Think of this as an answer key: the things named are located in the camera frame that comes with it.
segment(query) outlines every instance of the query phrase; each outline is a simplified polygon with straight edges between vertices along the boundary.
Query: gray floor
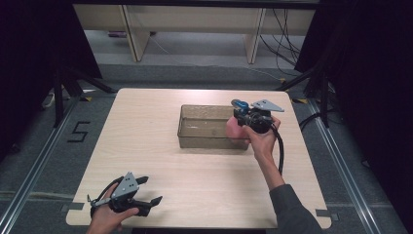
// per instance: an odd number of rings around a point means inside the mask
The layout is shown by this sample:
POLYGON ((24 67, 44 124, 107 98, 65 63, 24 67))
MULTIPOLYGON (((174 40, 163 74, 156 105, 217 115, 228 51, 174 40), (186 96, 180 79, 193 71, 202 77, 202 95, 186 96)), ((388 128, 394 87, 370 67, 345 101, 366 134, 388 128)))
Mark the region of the gray floor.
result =
MULTIPOLYGON (((255 64, 247 64, 242 35, 201 33, 157 33, 149 41, 143 60, 132 61, 125 38, 109 38, 106 32, 87 31, 104 83, 113 88, 182 88, 273 90, 280 79, 293 76, 277 69, 275 55, 260 43, 255 64)), ((265 36, 270 42, 271 36, 265 36)), ((304 38, 292 37, 299 47, 304 38)), ((282 53, 292 59, 287 50, 282 53)), ((279 60, 284 72, 293 73, 292 66, 279 60)), ((95 87, 82 83, 84 89, 95 87)), ((291 88, 292 98, 303 98, 305 84, 291 88)), ((67 121, 49 161, 33 187, 27 202, 13 226, 12 233, 82 233, 86 227, 65 223, 65 206, 69 205, 87 167, 114 96, 92 92, 91 101, 79 101, 67 121), (83 142, 73 135, 88 132, 83 142)), ((311 115, 309 104, 293 103, 298 121, 311 115)), ((375 176, 360 161, 362 155, 345 123, 338 114, 330 114, 330 131, 349 166, 353 177, 382 233, 407 233, 382 191, 375 176)), ((0 165, 0 212, 5 212, 13 194, 20 188, 52 132, 54 108, 39 112, 31 128, 19 142, 21 152, 9 155, 0 165)), ((366 233, 365 227, 340 177, 331 154, 322 140, 315 121, 303 131, 322 194, 328 210, 335 218, 325 233, 366 233)))

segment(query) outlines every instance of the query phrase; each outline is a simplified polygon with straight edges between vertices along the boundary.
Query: gray sleeve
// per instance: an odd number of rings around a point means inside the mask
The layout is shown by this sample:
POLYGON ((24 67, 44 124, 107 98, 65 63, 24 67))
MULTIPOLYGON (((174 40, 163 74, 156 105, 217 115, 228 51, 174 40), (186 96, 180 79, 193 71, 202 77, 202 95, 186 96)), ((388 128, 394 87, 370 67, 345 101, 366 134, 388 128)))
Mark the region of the gray sleeve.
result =
POLYGON ((291 185, 278 186, 270 191, 277 215, 278 233, 322 233, 313 215, 301 204, 291 185))

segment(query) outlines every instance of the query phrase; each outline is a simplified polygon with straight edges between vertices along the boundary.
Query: person's arm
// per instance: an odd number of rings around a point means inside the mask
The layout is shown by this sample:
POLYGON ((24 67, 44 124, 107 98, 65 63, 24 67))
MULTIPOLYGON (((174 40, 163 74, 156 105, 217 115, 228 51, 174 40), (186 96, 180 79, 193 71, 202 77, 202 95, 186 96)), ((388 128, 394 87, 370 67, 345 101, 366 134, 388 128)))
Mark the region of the person's arm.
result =
MULTIPOLYGON (((110 197, 113 190, 116 188, 118 183, 113 184, 103 196, 103 199, 110 197)), ((122 221, 136 215, 139 212, 138 208, 131 208, 122 213, 113 212, 109 206, 103 205, 96 209, 94 216, 92 217, 91 224, 88 228, 88 234, 108 234, 112 232, 115 228, 118 231, 122 230, 122 221)))
MULTIPOLYGON (((274 125, 280 127, 280 120, 273 117, 274 125)), ((313 215, 303 207, 291 185, 285 184, 273 158, 276 137, 272 131, 258 134, 252 128, 243 126, 248 134, 255 159, 270 190, 271 201, 277 215, 279 233, 322 233, 313 215)))

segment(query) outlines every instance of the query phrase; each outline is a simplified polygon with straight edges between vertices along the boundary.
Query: black cable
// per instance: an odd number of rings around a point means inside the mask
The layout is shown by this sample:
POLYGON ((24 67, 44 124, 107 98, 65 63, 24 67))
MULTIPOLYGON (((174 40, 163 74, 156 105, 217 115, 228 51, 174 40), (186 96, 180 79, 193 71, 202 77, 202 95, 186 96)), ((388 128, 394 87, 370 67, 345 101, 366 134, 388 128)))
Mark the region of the black cable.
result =
POLYGON ((287 26, 287 19, 288 19, 287 11, 284 10, 284 27, 282 27, 282 24, 281 24, 281 22, 280 22, 280 20, 279 20, 279 17, 277 16, 276 11, 275 11, 274 9, 273 9, 273 13, 274 13, 274 16, 276 17, 276 20, 277 20, 277 23, 279 24, 280 29, 282 30, 282 38, 285 37, 285 40, 288 42, 288 45, 289 45, 289 49, 288 49, 288 50, 290 50, 291 52, 297 53, 297 52, 295 52, 294 49, 293 49, 293 48, 295 48, 295 50, 297 50, 297 51, 298 51, 298 54, 299 54, 301 51, 300 51, 297 47, 295 47, 295 46, 291 43, 291 41, 289 40, 288 26, 287 26))
POLYGON ((282 137, 280 136, 279 131, 274 125, 271 125, 271 130, 273 130, 274 136, 276 136, 276 138, 279 141, 279 148, 280 148, 279 172, 280 172, 280 175, 282 175, 283 158, 284 158, 282 137))
POLYGON ((295 63, 294 63, 293 61, 289 60, 288 58, 286 58, 285 56, 281 55, 279 52, 275 51, 272 47, 270 47, 270 46, 265 42, 264 38, 263 38, 261 35, 260 35, 260 37, 261 37, 261 40, 264 42, 264 44, 267 46, 267 48, 270 50, 270 52, 276 54, 276 65, 277 65, 277 69, 278 69, 281 73, 283 73, 283 74, 285 74, 285 75, 290 75, 290 76, 294 76, 294 77, 297 76, 297 75, 294 75, 294 74, 290 74, 290 73, 288 73, 288 72, 285 72, 285 71, 283 71, 283 70, 280 68, 280 66, 279 66, 279 57, 281 57, 281 58, 284 59, 285 61, 289 62, 291 65, 295 65, 295 63))
MULTIPOLYGON (((327 113, 334 112, 334 111, 336 111, 336 109, 331 108, 331 109, 327 110, 327 113)), ((321 116, 321 113, 317 112, 317 113, 312 114, 311 116, 307 117, 303 121, 301 121, 300 124, 299 124, 301 132, 304 131, 304 128, 307 126, 307 124, 309 124, 312 120, 314 120, 314 119, 316 119, 317 117, 320 117, 320 116, 321 116)))
POLYGON ((264 38, 262 37, 262 35, 260 35, 262 42, 264 43, 265 46, 267 46, 267 48, 270 50, 270 52, 278 55, 279 57, 281 57, 282 59, 284 59, 285 61, 287 61, 289 64, 291 65, 295 65, 295 62, 291 61, 290 59, 288 59, 287 57, 283 56, 282 54, 280 54, 279 52, 277 52, 276 50, 274 50, 270 45, 267 44, 267 42, 264 40, 264 38))

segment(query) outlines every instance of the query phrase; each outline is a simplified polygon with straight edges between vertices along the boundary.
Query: black curtain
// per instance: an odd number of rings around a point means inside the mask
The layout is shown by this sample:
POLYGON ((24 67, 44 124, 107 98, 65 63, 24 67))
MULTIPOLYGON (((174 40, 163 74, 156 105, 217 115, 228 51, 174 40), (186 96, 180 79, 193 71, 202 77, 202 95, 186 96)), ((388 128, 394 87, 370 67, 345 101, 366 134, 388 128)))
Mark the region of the black curtain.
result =
POLYGON ((101 75, 69 2, 2 0, 0 15, 1 161, 40 110, 60 65, 101 75))

